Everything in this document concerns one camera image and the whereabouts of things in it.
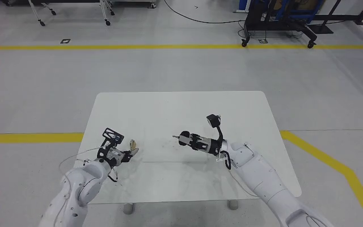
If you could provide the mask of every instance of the black cable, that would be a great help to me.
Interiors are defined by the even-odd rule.
[[[108,176],[108,178],[110,178],[113,182],[117,183],[117,181],[114,180],[110,175]]]
[[[166,2],[166,0],[164,0],[165,4],[169,7],[169,9],[171,9],[171,11],[173,11],[174,13],[184,17],[184,18],[187,18],[189,20],[192,20],[192,21],[195,21],[195,22],[200,22],[200,23],[205,23],[205,24],[227,24],[227,23],[235,23],[235,22],[242,22],[242,21],[245,21],[245,20],[231,20],[231,21],[226,21],[226,22],[205,22],[205,21],[202,21],[202,20],[196,20],[196,19],[193,19],[193,18],[189,18],[187,16],[184,16],[183,14],[179,13],[179,12],[176,12],[175,10],[173,10],[169,4]]]
[[[231,158],[229,157],[229,153],[225,152],[223,150],[223,151],[221,151],[221,154],[226,154],[228,162],[227,162],[227,160],[225,160],[225,164],[226,164],[227,169],[231,170]]]
[[[338,22],[330,22],[330,23],[326,23],[326,24],[337,24],[337,23],[341,23],[341,22],[346,22],[346,20],[341,20],[341,21],[338,21]]]

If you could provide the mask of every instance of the yellow floor line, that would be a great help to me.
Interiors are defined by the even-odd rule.
[[[0,46],[0,51],[55,51],[102,49],[242,49],[240,44],[180,44],[180,45],[35,45]],[[307,49],[307,45],[249,44],[247,49]],[[314,49],[363,49],[363,45],[316,45]]]
[[[352,191],[356,195],[356,198],[358,199],[359,203],[363,207],[363,186],[361,182],[359,181],[357,175],[354,173],[352,169],[350,169],[348,166],[340,163],[338,160],[332,158],[331,156],[327,155],[326,153],[322,152],[318,148],[308,144],[304,140],[300,139],[299,137],[295,136],[291,132],[288,131],[281,131],[281,137],[284,140],[288,140],[294,145],[298,146],[302,150],[308,152],[318,160],[324,162],[331,168],[335,169],[336,171],[340,172],[345,176],[347,179]]]
[[[0,144],[37,144],[46,142],[81,142],[83,133],[0,134]]]
[[[330,157],[321,150],[308,144],[296,135],[288,131],[280,131],[281,137],[288,140],[302,150],[308,152],[315,158],[329,165],[331,168],[340,172],[347,179],[352,191],[356,195],[359,203],[363,207],[363,186],[357,175],[348,166]],[[29,134],[0,134],[0,144],[27,144],[27,143],[54,143],[54,142],[81,142],[83,133],[29,133]]]

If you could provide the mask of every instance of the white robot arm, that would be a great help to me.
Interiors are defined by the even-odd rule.
[[[333,227],[324,216],[297,200],[285,187],[276,170],[250,144],[230,144],[224,140],[220,116],[209,115],[207,119],[213,128],[218,129],[220,137],[217,140],[187,131],[174,137],[179,139],[180,145],[188,145],[193,150],[215,156],[223,154],[226,167],[229,170],[234,168],[247,187],[267,204],[282,227]]]
[[[84,162],[83,167],[71,169],[62,178],[62,190],[50,202],[41,217],[39,227],[82,226],[87,215],[87,204],[98,194],[112,168],[129,162],[138,152],[133,140],[130,142],[130,150],[118,150],[116,146],[122,142],[124,136],[109,128],[104,131],[103,136],[105,140],[99,148],[97,158],[89,163]]]

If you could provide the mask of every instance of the gray floor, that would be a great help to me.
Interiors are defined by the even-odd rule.
[[[241,19],[236,2],[172,1],[178,11],[201,20]],[[201,24],[156,9],[115,8],[105,26],[95,4],[37,7],[0,5],[0,45],[239,44],[237,24]],[[330,25],[324,45],[362,45],[363,28]],[[257,44],[257,33],[251,43]],[[307,44],[268,32],[272,44]],[[96,95],[122,91],[265,92],[280,130],[338,159],[363,182],[363,50],[338,49],[138,49],[0,51],[0,133],[83,132]],[[361,226],[362,207],[345,178],[286,141],[302,188],[300,199],[336,226]],[[0,144],[0,226],[36,226],[59,191],[57,166],[79,144]],[[73,160],[66,166],[71,168]],[[122,204],[91,205],[85,226],[278,226],[266,205],[244,200],[230,211],[225,201],[138,204],[134,215]]]

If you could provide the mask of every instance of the tabletop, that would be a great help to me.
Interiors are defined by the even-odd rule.
[[[78,153],[99,147],[106,128],[125,136],[117,147],[120,150],[127,150],[131,139],[140,150],[129,163],[116,167],[119,182],[106,179],[91,204],[254,198],[244,192],[234,178],[244,183],[236,173],[232,172],[234,178],[231,176],[224,162],[180,146],[172,137],[181,131],[190,131],[217,139],[217,130],[206,120],[210,114],[221,115],[224,139],[252,144],[276,169],[292,194],[301,195],[263,92],[100,93]],[[93,150],[77,158],[93,160],[96,154],[97,150]],[[80,167],[82,162],[76,161],[74,166]]]

